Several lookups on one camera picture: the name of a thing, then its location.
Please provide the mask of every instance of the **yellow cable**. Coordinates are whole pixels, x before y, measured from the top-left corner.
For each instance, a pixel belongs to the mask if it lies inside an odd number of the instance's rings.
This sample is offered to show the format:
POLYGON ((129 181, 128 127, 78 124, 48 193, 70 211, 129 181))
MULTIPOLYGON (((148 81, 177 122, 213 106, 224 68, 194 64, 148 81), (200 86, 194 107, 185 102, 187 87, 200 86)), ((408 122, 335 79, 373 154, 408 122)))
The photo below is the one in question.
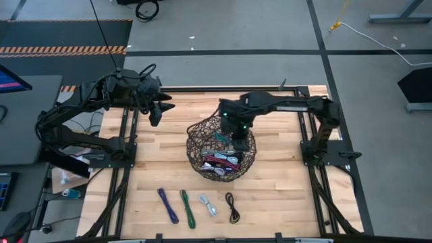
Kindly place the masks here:
POLYGON ((335 30, 337 27, 339 27, 341 25, 340 19, 342 18, 343 14, 345 13, 345 10, 349 4, 350 4, 350 0, 345 0, 344 6, 342 7, 342 10, 339 13, 339 17, 337 17, 336 23, 330 27, 329 31, 335 30))

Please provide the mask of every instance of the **green cable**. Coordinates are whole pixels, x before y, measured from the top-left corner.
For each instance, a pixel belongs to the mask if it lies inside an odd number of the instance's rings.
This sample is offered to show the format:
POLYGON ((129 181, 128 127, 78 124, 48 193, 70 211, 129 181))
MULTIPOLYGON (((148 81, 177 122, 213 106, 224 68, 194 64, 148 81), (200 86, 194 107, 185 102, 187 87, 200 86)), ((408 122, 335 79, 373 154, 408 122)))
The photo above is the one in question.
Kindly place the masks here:
POLYGON ((182 197, 182 200, 183 200, 183 203, 185 206, 185 210, 186 210, 186 214, 188 215, 189 228, 194 229, 196 224, 195 224, 194 215, 192 214, 192 210, 190 210, 190 207, 189 207, 189 196, 185 190, 180 190, 180 196, 182 197))

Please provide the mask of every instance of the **wire basket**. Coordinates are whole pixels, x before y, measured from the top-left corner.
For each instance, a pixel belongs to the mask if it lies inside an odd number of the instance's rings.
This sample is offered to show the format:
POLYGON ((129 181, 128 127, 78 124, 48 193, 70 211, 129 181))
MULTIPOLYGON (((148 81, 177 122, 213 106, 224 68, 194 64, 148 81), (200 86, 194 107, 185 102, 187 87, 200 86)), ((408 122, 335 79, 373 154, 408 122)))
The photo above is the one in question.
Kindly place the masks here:
POLYGON ((255 139, 252 132, 249 130, 246 141, 249 146, 249 151, 220 153, 230 158, 237 158, 237 165, 209 161, 209 156, 215 156, 214 154, 216 151, 233 151, 232 145, 230 144, 231 138, 221 133, 221 118, 214 114, 188 128, 186 152, 192 168, 204 178, 216 182, 232 182, 245 174, 250 166, 252 166, 257 153, 255 139), (202 155, 201 152, 203 150, 214 151, 214 153, 213 155, 202 155), (213 169, 208 168, 208 170, 202 170, 203 165, 206 165, 206 163, 207 165, 211 165, 213 169))

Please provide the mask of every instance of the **black wire mesh basket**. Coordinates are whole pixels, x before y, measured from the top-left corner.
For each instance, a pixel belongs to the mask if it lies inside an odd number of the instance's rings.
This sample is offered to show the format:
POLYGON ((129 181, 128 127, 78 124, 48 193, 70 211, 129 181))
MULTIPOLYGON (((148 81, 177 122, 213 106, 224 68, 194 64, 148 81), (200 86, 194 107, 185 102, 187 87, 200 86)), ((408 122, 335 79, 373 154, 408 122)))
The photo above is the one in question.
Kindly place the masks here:
POLYGON ((221 133, 221 118, 212 115, 188 128, 186 153, 192 168, 204 178, 216 182, 231 182, 252 166, 257 148, 252 132, 248 131, 249 151, 235 151, 230 136, 221 133))

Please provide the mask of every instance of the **computer monitor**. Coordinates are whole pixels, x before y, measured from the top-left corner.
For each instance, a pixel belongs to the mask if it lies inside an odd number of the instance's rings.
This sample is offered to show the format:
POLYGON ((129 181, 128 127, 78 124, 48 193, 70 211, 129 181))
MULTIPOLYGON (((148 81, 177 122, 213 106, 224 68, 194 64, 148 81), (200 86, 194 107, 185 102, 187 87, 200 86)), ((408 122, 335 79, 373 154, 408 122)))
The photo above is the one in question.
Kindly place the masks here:
POLYGON ((32 86, 3 65, 0 65, 0 93, 24 90, 32 90, 32 86))

